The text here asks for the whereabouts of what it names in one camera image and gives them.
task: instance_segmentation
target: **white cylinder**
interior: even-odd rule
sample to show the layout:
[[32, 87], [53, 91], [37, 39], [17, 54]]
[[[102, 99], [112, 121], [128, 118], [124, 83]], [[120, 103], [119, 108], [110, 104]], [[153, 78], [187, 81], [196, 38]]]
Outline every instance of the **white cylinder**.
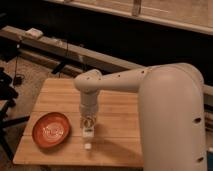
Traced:
[[145, 171], [207, 171], [202, 81], [196, 73], [165, 65], [141, 82]]

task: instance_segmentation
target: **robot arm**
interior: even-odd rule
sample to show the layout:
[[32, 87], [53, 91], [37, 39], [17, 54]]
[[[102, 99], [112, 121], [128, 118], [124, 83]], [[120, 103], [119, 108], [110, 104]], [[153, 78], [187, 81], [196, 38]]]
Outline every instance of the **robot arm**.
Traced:
[[75, 86], [81, 92], [85, 139], [94, 136], [100, 90], [138, 93], [144, 170], [207, 170], [203, 79], [193, 66], [162, 65], [105, 76], [91, 70], [79, 75]]

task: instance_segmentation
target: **orange bowl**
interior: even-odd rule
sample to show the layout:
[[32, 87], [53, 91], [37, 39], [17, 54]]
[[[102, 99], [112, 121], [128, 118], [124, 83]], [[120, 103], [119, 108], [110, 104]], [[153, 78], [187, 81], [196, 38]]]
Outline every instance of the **orange bowl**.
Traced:
[[70, 132], [69, 120], [64, 114], [51, 112], [34, 125], [32, 137], [41, 148], [54, 147], [65, 140]]

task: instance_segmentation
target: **dark background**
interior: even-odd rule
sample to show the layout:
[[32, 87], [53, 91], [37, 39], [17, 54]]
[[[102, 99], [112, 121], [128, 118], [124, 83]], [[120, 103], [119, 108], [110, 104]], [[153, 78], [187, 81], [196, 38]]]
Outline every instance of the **dark background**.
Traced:
[[42, 0], [1, 0], [2, 12], [9, 25], [35, 27], [47, 36], [145, 66], [191, 63], [213, 85], [213, 36]]

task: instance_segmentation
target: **wooden table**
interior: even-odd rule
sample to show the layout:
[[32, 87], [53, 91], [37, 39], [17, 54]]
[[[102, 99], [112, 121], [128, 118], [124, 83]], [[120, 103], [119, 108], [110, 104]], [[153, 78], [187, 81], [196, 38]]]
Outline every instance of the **wooden table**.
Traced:
[[[72, 79], [47, 79], [41, 89], [13, 162], [33, 165], [142, 167], [137, 95], [102, 91], [91, 151], [84, 149], [80, 128], [79, 92]], [[48, 112], [65, 114], [72, 126], [66, 141], [42, 151], [32, 139], [36, 121]]]

